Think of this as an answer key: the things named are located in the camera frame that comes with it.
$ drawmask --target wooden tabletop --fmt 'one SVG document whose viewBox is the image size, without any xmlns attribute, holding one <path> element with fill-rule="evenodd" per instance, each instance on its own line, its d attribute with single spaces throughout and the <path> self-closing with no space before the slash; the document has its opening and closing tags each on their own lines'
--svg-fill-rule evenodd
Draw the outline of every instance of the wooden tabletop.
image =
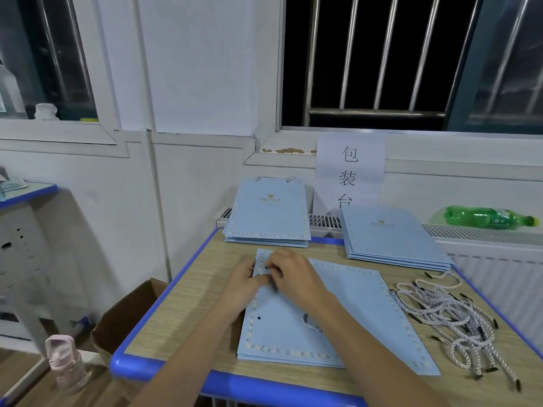
<svg viewBox="0 0 543 407">
<path fill-rule="evenodd" d="M 240 261 L 254 258 L 259 247 L 274 249 L 272 246 L 225 243 L 224 236 L 217 232 L 136 335 L 126 353 L 167 360 L 214 304 L 230 270 Z M 310 243 L 308 248 L 296 251 L 309 258 L 378 270 L 391 288 L 396 287 L 399 282 L 425 278 L 423 270 L 350 260 L 346 257 L 343 246 Z M 478 306 L 496 318 L 499 330 L 496 331 L 495 347 L 522 382 L 522 393 L 514 390 L 513 384 L 501 369 L 484 374 L 479 381 L 473 380 L 470 372 L 452 363 L 444 344 L 430 338 L 430 335 L 435 334 L 430 326 L 409 318 L 441 371 L 441 376 L 422 376 L 424 380 L 443 394 L 453 406 L 543 405 L 543 361 L 471 287 L 464 283 L 455 293 L 468 295 Z M 240 317 L 224 336 L 215 370 L 361 395 L 345 369 L 237 360 L 241 321 Z"/>
</svg>

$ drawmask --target pink water bottle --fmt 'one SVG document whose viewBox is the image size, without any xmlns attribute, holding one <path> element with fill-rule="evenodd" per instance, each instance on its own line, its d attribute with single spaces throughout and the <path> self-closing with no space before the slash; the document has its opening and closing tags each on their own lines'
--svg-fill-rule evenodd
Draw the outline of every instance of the pink water bottle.
<svg viewBox="0 0 543 407">
<path fill-rule="evenodd" d="M 56 376 L 59 389 L 73 394 L 85 387 L 89 381 L 89 374 L 71 336 L 51 335 L 45 341 L 45 348 L 49 366 Z"/>
</svg>

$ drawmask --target cardboard box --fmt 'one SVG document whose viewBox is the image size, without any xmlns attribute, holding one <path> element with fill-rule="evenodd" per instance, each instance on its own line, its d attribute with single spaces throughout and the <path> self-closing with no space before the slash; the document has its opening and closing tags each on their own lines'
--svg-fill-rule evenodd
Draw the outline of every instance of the cardboard box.
<svg viewBox="0 0 543 407">
<path fill-rule="evenodd" d="M 151 278 L 105 312 L 91 335 L 94 347 L 106 366 L 109 366 L 115 350 L 136 327 L 167 285 L 163 281 Z M 118 379 L 118 381 L 123 386 L 123 395 L 128 401 L 145 386 L 144 382 L 135 380 Z"/>
</svg>

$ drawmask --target paper sign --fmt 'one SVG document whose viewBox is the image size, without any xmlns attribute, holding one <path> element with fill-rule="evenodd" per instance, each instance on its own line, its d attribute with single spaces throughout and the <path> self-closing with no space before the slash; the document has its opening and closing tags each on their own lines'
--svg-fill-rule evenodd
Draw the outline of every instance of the paper sign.
<svg viewBox="0 0 543 407">
<path fill-rule="evenodd" d="M 384 133 L 327 133 L 319 137 L 313 213 L 339 216 L 344 205 L 377 205 L 384 181 Z"/>
</svg>

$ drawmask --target stack of paper bags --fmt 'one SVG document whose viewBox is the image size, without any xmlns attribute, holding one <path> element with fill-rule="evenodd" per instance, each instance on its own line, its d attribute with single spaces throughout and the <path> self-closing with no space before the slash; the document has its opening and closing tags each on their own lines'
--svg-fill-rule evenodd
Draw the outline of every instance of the stack of paper bags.
<svg viewBox="0 0 543 407">
<path fill-rule="evenodd" d="M 271 251 L 258 249 L 253 275 L 266 274 Z M 310 259 L 326 288 L 377 340 L 415 373 L 438 376 L 439 370 L 404 312 L 390 295 L 381 274 Z M 262 287 L 245 310 L 237 357 L 315 366 L 343 367 L 336 350 L 303 310 L 269 284 Z"/>
<path fill-rule="evenodd" d="M 307 247 L 311 234 L 303 181 L 242 180 L 223 234 L 232 243 Z"/>
<path fill-rule="evenodd" d="M 349 258 L 437 271 L 453 264 L 407 210 L 347 205 L 340 219 Z"/>
</svg>

